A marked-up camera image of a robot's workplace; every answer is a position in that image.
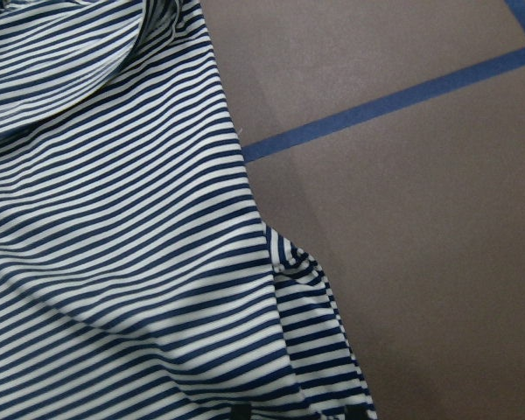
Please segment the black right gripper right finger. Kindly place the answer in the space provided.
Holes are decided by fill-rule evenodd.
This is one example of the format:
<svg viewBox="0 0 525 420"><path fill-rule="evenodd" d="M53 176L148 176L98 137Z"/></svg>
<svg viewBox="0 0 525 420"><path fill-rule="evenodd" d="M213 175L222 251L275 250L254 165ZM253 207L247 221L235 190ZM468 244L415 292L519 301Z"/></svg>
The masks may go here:
<svg viewBox="0 0 525 420"><path fill-rule="evenodd" d="M365 407L362 405L346 405L344 410L345 420L365 420Z"/></svg>

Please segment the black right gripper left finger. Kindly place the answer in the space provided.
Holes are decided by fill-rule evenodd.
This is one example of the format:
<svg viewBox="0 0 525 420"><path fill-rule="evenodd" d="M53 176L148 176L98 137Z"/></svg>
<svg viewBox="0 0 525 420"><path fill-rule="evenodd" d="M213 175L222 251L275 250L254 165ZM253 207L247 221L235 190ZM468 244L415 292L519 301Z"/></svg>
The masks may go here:
<svg viewBox="0 0 525 420"><path fill-rule="evenodd" d="M235 404L230 407L230 420L250 420L250 405Z"/></svg>

